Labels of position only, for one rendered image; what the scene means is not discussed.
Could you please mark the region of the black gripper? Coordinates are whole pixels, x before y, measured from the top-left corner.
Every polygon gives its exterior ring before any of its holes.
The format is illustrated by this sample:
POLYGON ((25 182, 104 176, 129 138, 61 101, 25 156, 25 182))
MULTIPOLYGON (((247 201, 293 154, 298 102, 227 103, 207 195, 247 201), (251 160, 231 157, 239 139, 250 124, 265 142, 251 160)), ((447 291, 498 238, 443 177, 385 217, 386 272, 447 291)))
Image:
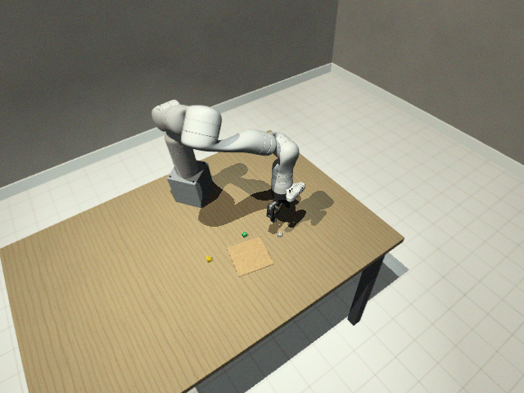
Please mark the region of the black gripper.
POLYGON ((285 204, 285 206, 287 208, 290 208, 291 207, 291 202, 286 200, 286 195, 287 194, 277 194, 276 192, 274 192, 272 190, 272 188, 271 188, 271 194, 273 196, 273 203, 272 204, 268 204, 268 206, 267 206, 267 215, 266 216, 270 218, 271 222, 276 223, 277 222, 277 214, 281 210, 282 205, 285 204), (275 208, 275 206, 278 206, 278 209, 275 208), (274 213, 274 211, 276 211, 276 212, 274 213))

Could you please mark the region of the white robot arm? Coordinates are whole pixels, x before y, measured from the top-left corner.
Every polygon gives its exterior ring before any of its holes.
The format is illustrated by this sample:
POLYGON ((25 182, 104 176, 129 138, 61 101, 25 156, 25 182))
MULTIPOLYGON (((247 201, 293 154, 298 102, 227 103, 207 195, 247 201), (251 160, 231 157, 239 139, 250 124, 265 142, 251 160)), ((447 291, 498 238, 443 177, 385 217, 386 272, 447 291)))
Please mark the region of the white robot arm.
POLYGON ((222 116, 216 109, 181 105, 177 100, 156 106, 151 116, 159 130, 169 131, 165 132, 165 142, 180 178, 191 178, 198 172, 193 149, 261 156, 274 154, 277 159, 272 167, 272 190, 277 194, 287 194, 289 202, 305 190, 304 183, 293 183, 293 168, 300 154, 299 147, 283 133, 248 129, 218 140, 222 116))

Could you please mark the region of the tan square mat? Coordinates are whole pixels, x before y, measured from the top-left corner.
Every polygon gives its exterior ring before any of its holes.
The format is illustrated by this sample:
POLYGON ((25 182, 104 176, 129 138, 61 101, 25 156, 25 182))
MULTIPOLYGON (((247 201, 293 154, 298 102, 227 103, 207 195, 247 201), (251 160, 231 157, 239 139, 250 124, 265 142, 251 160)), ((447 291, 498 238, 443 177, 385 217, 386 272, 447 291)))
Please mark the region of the tan square mat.
POLYGON ((227 247, 238 277, 273 265, 260 237, 227 247))

